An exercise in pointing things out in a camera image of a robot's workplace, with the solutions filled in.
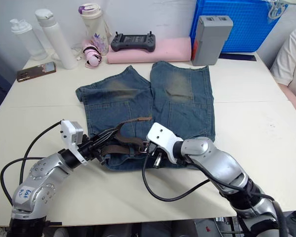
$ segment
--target person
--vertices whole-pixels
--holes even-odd
[[[270,71],[296,109],[296,29],[284,42]]]

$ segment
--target robotic arm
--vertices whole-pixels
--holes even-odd
[[[31,168],[26,180],[16,189],[7,236],[41,237],[48,209],[64,179],[74,168],[86,164],[88,160],[97,158],[104,164],[100,150],[115,136],[122,124],[89,139],[83,135],[78,123],[62,121],[61,136],[68,149],[39,160]],[[192,161],[191,164],[199,167],[230,202],[240,217],[242,229],[250,233],[250,236],[279,236],[278,222],[281,220],[272,201],[262,197],[262,190],[252,182],[235,159],[218,150],[210,139],[199,137],[183,141],[158,123],[153,124],[147,139],[150,144],[163,149],[170,162],[175,164],[188,159]]]

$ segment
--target white sleeve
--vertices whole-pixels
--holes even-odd
[[[270,71],[277,83],[289,85],[296,67],[296,29],[284,42]]]

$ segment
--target handwritten label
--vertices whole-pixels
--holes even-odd
[[[25,203],[27,200],[30,199],[32,192],[35,188],[29,187],[29,186],[22,186],[22,188],[19,189],[18,194],[16,195],[16,202],[19,204]]]

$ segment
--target bottle cap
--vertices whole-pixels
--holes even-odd
[[[18,21],[18,19],[12,19],[10,22],[12,23],[11,31],[16,35],[25,33],[32,29],[30,23],[25,20]]]
[[[57,23],[54,18],[54,14],[48,9],[36,10],[35,16],[42,27],[50,27]]]
[[[78,12],[84,19],[95,19],[102,16],[102,11],[96,3],[86,3],[78,8]]]

